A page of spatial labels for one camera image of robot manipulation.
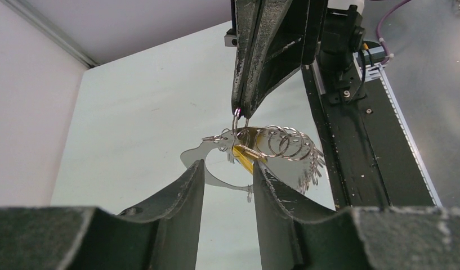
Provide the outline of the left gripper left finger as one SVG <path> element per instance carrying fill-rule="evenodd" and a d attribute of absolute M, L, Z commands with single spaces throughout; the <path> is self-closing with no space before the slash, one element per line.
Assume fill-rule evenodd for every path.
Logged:
<path fill-rule="evenodd" d="M 194 269 L 203 208 L 203 160 L 140 203 L 0 207 L 0 269 Z"/>

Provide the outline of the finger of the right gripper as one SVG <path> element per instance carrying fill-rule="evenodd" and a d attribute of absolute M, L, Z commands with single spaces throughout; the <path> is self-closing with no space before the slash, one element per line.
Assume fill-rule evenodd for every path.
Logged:
<path fill-rule="evenodd" d="M 254 35 L 260 19 L 263 1 L 234 1 L 234 20 L 236 32 L 236 58 L 231 94 L 232 109 L 241 112 L 254 112 L 253 88 L 249 83 Z"/>
<path fill-rule="evenodd" d="M 249 83 L 256 110 L 319 52 L 328 1 L 265 0 L 261 6 Z M 240 112 L 249 119 L 256 112 Z"/>

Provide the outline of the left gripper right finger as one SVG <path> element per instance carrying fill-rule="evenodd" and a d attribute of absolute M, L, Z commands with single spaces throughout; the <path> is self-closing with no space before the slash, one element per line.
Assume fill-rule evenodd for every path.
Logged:
<path fill-rule="evenodd" d="M 263 269 L 460 269 L 460 208 L 328 209 L 253 170 Z"/>

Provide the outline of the metal keyring band with rings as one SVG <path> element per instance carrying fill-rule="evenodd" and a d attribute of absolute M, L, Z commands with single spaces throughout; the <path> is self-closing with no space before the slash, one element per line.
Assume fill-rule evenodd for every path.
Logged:
<path fill-rule="evenodd" d="M 256 162 L 263 162 L 280 180 L 301 194 L 319 184 L 325 171 L 324 154 L 306 133 L 278 125 L 239 127 L 240 112 L 240 108 L 234 110 L 231 128 L 204 137 L 198 147 L 182 152 L 180 159 L 184 166 L 206 159 L 217 149 L 226 154 L 228 162 L 240 164 L 250 174 L 254 173 Z"/>

